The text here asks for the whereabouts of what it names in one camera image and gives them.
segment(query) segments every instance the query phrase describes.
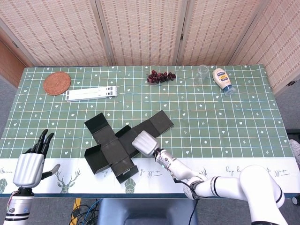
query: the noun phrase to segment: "gray carpet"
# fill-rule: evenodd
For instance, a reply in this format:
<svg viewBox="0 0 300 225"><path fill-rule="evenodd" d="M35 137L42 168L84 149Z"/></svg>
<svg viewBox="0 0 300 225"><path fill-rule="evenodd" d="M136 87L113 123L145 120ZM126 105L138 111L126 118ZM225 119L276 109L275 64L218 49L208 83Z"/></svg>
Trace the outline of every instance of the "gray carpet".
<svg viewBox="0 0 300 225"><path fill-rule="evenodd" d="M0 76L0 137L8 120L17 89Z"/></svg>
<svg viewBox="0 0 300 225"><path fill-rule="evenodd" d="M5 127L16 89L0 77L0 136ZM289 129L300 128L300 82L276 98L285 126ZM6 213L7 198L0 198L0 224ZM83 203L91 205L94 199L83 199ZM31 209L28 224L68 225L73 209L72 198L37 198ZM281 212L291 225L299 224L300 207L294 206L287 199ZM200 225L249 225L250 214L247 202L233 199L201 199L197 207Z"/></svg>
<svg viewBox="0 0 300 225"><path fill-rule="evenodd" d="M286 129L300 129L300 81L288 87L276 98Z"/></svg>

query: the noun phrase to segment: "wall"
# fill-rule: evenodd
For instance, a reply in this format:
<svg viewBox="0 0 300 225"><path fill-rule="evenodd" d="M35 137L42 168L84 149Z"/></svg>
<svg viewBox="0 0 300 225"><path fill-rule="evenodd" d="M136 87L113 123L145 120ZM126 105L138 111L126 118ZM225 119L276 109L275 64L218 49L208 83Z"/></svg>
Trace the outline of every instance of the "wall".
<svg viewBox="0 0 300 225"><path fill-rule="evenodd" d="M24 64L0 41L0 75L18 87L24 68Z"/></svg>
<svg viewBox="0 0 300 225"><path fill-rule="evenodd" d="M99 0L116 65L171 65L184 0Z"/></svg>
<svg viewBox="0 0 300 225"><path fill-rule="evenodd" d="M4 0L0 19L36 66L109 65L89 0Z"/></svg>
<svg viewBox="0 0 300 225"><path fill-rule="evenodd" d="M230 64L263 63L273 92L300 75L300 1L270 0Z"/></svg>
<svg viewBox="0 0 300 225"><path fill-rule="evenodd" d="M260 0L196 0L183 34L180 65L227 65L249 28Z"/></svg>

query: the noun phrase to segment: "woven coaster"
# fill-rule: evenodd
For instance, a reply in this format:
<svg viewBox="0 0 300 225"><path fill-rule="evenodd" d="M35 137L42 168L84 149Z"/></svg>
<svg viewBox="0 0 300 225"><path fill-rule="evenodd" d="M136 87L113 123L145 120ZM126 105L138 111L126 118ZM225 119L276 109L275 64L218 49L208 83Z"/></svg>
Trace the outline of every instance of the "woven coaster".
<svg viewBox="0 0 300 225"><path fill-rule="evenodd" d="M71 85L71 77L64 72L56 72L46 77L44 81L44 90L49 95L60 95L64 93Z"/></svg>

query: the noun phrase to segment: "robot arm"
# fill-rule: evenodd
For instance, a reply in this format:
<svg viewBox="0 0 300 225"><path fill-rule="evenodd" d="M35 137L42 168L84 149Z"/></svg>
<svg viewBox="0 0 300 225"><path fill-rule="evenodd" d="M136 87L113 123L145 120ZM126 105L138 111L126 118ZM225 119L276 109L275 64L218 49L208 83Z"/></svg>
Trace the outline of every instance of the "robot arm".
<svg viewBox="0 0 300 225"><path fill-rule="evenodd" d="M54 133L49 134L44 141L47 132L47 129L44 130L33 148L21 154L18 159L13 183L19 189L14 191L9 198L4 225L27 223L34 198L32 188L36 187L41 180L55 174L60 167L60 164L57 164L52 170L43 172L49 144L54 135Z"/></svg>
<svg viewBox="0 0 300 225"><path fill-rule="evenodd" d="M278 209L284 203L284 193L263 167L248 166L241 171L239 178L208 179L161 149L158 141L146 131L142 131L132 145L146 157L154 157L155 161L171 173L174 181L188 179L183 190L189 199L217 196L245 200L249 204L253 225L287 224Z"/></svg>

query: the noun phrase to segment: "clear glass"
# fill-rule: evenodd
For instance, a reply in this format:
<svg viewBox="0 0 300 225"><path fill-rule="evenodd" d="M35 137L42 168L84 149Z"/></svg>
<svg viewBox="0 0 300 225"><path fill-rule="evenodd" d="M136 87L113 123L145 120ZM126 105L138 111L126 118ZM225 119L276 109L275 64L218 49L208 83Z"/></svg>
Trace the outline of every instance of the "clear glass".
<svg viewBox="0 0 300 225"><path fill-rule="evenodd" d="M197 69L197 74L194 77L194 85L203 85L209 74L208 66L200 65Z"/></svg>

